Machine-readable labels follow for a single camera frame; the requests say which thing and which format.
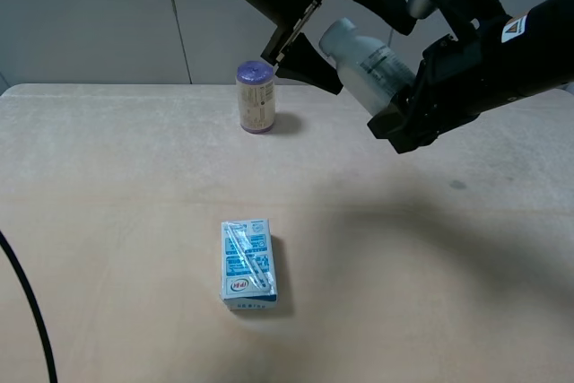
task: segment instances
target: table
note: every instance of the table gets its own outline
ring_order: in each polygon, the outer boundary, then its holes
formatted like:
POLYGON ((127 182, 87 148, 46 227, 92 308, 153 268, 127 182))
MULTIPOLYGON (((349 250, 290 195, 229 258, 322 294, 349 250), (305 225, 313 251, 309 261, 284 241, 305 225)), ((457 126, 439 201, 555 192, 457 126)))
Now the table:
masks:
MULTIPOLYGON (((26 84, 0 98, 0 229, 61 382, 567 382, 574 99, 551 91, 397 155, 348 94, 26 84), (218 297, 220 222, 269 218, 275 310, 218 297)), ((0 373, 47 381, 0 258, 0 373)))

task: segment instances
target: white wall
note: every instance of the white wall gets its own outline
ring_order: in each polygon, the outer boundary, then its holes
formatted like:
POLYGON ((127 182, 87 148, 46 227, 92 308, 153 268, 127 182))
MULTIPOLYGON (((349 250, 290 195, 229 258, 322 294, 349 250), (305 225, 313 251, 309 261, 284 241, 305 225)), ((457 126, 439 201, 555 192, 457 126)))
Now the white wall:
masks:
POLYGON ((170 0, 0 0, 17 83, 189 83, 170 0))

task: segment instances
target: purple lid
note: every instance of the purple lid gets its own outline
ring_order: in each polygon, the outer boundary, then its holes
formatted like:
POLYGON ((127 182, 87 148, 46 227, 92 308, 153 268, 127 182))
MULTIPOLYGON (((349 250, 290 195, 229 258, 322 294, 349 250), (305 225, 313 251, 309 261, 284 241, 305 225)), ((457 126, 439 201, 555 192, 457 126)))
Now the purple lid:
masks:
POLYGON ((263 62, 245 62, 237 68, 237 80, 240 83, 258 85, 271 81, 273 68, 263 62))

